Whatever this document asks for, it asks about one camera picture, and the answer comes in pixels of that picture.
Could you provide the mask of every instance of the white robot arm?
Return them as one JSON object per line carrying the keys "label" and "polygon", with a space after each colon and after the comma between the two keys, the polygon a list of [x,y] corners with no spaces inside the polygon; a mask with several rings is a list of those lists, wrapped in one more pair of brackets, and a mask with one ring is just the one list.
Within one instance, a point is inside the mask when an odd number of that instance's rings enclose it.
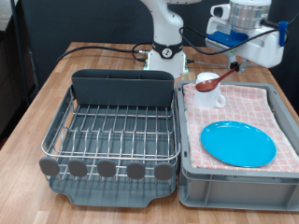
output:
{"label": "white robot arm", "polygon": [[[168,8],[170,4],[188,5],[202,0],[140,0],[148,8],[153,18],[153,50],[149,53],[146,69],[162,70],[175,78],[188,72],[186,55],[183,50],[179,28],[183,27],[182,18]],[[249,38],[271,31],[263,26],[267,19],[272,0],[230,0],[230,4],[215,6],[211,9],[212,18],[207,26],[206,45],[216,51],[226,50]],[[262,35],[246,44],[225,52],[230,63],[241,56],[243,63],[239,72],[244,72],[249,62],[265,67],[273,67],[282,60],[285,36],[275,31]]]}
{"label": "white robot arm", "polygon": [[193,4],[202,0],[140,0],[149,9],[153,18],[153,50],[149,53],[147,68],[162,70],[175,78],[186,73],[186,56],[182,51],[182,38],[178,29],[183,19],[168,8],[170,4]]}

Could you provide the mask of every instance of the blue plate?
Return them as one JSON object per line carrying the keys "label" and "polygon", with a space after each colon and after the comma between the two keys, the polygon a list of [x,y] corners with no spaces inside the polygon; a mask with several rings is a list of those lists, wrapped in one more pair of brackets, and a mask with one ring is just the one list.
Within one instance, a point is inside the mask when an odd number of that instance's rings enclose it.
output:
{"label": "blue plate", "polygon": [[263,166],[277,155],[272,139],[246,123],[212,123],[202,131],[201,139],[204,148],[213,157],[234,166]]}

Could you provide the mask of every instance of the cup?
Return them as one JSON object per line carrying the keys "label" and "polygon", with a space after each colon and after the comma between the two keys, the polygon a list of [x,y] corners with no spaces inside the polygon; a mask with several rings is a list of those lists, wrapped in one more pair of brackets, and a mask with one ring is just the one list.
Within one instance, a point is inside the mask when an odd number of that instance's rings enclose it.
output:
{"label": "cup", "polygon": [[[196,79],[196,84],[202,81],[218,78],[215,73],[201,73]],[[219,83],[217,88],[213,91],[198,91],[195,90],[194,104],[197,107],[204,109],[212,109],[216,107],[224,107],[226,105],[226,99],[221,95],[221,84]]]}

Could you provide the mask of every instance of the pink checkered towel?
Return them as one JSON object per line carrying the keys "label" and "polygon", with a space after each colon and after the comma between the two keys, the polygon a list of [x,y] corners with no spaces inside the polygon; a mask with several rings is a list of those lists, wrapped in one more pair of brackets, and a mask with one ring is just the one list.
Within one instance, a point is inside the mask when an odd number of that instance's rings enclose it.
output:
{"label": "pink checkered towel", "polygon": [[[227,103],[224,108],[202,109],[193,104],[195,85],[184,86],[184,104],[193,168],[237,171],[299,173],[299,158],[283,131],[280,130],[267,102],[263,89],[224,85],[221,94]],[[234,120],[250,124],[267,133],[277,147],[276,157],[259,168],[229,165],[211,156],[202,146],[200,135],[205,127],[217,121]]]}

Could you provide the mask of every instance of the spoon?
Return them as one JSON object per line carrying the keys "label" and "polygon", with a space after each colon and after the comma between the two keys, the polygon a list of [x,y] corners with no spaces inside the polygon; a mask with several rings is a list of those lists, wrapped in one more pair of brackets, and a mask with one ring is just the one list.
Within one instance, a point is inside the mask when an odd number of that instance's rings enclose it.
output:
{"label": "spoon", "polygon": [[221,77],[202,81],[202,82],[196,84],[195,88],[198,91],[213,91],[225,77],[228,77],[229,75],[231,75],[233,72],[235,72],[236,69],[237,69],[237,67],[233,68],[231,71],[225,73]]}

